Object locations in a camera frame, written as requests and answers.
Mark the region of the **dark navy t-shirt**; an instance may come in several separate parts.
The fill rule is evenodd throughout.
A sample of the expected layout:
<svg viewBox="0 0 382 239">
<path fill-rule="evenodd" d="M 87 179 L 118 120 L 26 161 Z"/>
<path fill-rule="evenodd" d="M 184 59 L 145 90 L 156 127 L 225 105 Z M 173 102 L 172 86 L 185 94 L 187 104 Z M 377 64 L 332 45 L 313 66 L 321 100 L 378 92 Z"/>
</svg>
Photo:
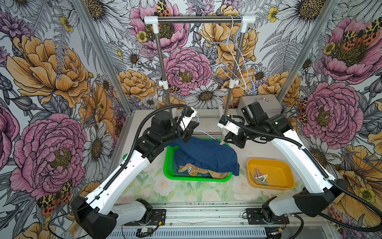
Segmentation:
<svg viewBox="0 0 382 239">
<path fill-rule="evenodd" d="M 191 137 L 187 143 L 178 139 L 169 143 L 168 147 L 175 148 L 172 163 L 175 174 L 188 175 L 178 173 L 178 169 L 190 163 L 201 169 L 239 175 L 240 165 L 235 150 L 228 145 L 220 145 L 216 139 Z"/>
</svg>

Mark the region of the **tan t-shirt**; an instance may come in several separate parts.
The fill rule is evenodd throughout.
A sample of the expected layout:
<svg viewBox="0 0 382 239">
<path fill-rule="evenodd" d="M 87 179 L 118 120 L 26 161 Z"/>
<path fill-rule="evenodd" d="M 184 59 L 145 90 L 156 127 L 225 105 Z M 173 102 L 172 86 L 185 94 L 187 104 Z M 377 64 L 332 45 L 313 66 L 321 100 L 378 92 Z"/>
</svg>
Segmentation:
<svg viewBox="0 0 382 239">
<path fill-rule="evenodd" d="M 202 176 L 203 178 L 225 179 L 230 173 L 218 173 L 211 170 L 201 169 L 192 164 L 186 164 L 185 166 L 179 166 L 178 173 L 186 173 L 190 176 Z"/>
</svg>

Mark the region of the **light blue wire hanger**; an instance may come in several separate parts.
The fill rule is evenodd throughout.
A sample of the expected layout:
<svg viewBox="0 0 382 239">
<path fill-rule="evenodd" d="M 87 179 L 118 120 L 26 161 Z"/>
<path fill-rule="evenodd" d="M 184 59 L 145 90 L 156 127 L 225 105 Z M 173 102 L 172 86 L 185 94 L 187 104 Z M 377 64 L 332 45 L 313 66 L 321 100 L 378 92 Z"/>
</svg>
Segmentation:
<svg viewBox="0 0 382 239">
<path fill-rule="evenodd" d="M 246 71 L 246 77 L 247 79 L 249 80 L 249 83 L 250 83 L 250 86 L 248 86 L 247 83 L 245 83 L 245 80 L 244 80 L 244 76 L 242 74 L 241 75 L 241 78 L 242 78 L 242 82 L 243 84 L 245 84 L 245 88 L 244 90 L 247 90 L 249 93 L 254 93 L 256 88 L 255 88 L 255 84 L 253 82 L 253 80 L 250 78 L 249 76 L 249 70 L 248 70 L 248 67 L 246 65 L 246 60 L 244 58 L 244 55 L 242 53 L 242 46 L 243 46 L 243 41 L 244 41 L 244 37 L 245 37 L 245 33 L 247 31 L 247 27 L 248 27 L 248 22 L 246 22 L 246 17 L 243 17 L 242 15 L 238 15 L 238 17 L 241 19 L 241 26 L 240 26 L 240 29 L 239 31 L 237 32 L 236 34 L 236 41 L 237 41 L 237 47 L 238 47 L 238 52 L 236 54 L 236 56 L 239 56 L 242 58 L 243 60 L 243 65 L 244 65 L 244 68 L 245 68 L 245 71 Z"/>
</svg>

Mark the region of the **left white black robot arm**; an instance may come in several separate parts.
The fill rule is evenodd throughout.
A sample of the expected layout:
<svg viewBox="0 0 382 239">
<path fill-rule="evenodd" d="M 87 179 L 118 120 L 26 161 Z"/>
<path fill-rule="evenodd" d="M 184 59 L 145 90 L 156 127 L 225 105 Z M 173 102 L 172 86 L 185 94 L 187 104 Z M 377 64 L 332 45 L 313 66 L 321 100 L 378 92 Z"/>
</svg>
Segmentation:
<svg viewBox="0 0 382 239">
<path fill-rule="evenodd" d="M 72 203 L 76 222 L 92 239 L 107 238 L 116 227 L 129 223 L 146 225 L 152 218 L 152 206 L 143 199 L 116 206 L 115 203 L 136 176 L 161 154 L 165 147 L 178 139 L 188 142 L 199 125 L 192 119 L 197 111 L 185 107 L 174 118 L 164 107 L 151 112 L 137 128 L 130 152 L 115 171 L 85 197 Z"/>
</svg>

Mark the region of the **light blue hanger navy shirt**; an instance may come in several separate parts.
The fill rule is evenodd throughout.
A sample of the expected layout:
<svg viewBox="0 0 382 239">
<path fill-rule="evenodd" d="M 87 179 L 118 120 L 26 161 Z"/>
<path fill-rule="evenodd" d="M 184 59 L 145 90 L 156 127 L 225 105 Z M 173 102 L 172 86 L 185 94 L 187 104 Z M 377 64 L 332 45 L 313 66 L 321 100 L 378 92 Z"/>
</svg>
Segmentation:
<svg viewBox="0 0 382 239">
<path fill-rule="evenodd" d="M 193 136 L 210 139 L 221 138 L 221 130 L 216 125 L 218 118 L 209 116 L 195 116 L 193 121 L 199 123 L 199 126 L 194 130 Z"/>
</svg>

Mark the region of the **teal clothespin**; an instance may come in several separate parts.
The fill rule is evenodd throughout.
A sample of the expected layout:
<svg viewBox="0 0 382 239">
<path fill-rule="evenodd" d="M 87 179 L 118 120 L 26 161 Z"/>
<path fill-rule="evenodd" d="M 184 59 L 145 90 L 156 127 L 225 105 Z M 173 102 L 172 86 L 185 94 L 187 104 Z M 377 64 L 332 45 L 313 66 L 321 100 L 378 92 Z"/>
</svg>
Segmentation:
<svg viewBox="0 0 382 239">
<path fill-rule="evenodd" d="M 255 181 L 255 183 L 259 183 L 259 184 L 263 184 L 263 185 L 269 185 L 269 183 L 267 182 L 267 180 L 266 180 L 267 178 L 265 177 L 255 177 L 254 178 L 254 181 Z"/>
</svg>

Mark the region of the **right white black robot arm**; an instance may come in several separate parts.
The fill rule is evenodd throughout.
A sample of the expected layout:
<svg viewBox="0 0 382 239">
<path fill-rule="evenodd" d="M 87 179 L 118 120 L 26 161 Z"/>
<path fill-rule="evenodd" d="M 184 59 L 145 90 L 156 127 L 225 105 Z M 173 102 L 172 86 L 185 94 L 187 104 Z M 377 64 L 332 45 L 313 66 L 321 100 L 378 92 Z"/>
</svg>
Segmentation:
<svg viewBox="0 0 382 239">
<path fill-rule="evenodd" d="M 293 196 L 272 198 L 262 205 L 265 221 L 284 214 L 316 217 L 342 192 L 333 184 L 346 187 L 314 158 L 293 126 L 282 114 L 269 117 L 258 102 L 241 109 L 241 116 L 222 115 L 218 126 L 228 131 L 224 142 L 244 148 L 246 141 L 262 138 L 275 146 L 304 183 L 304 189 Z"/>
</svg>

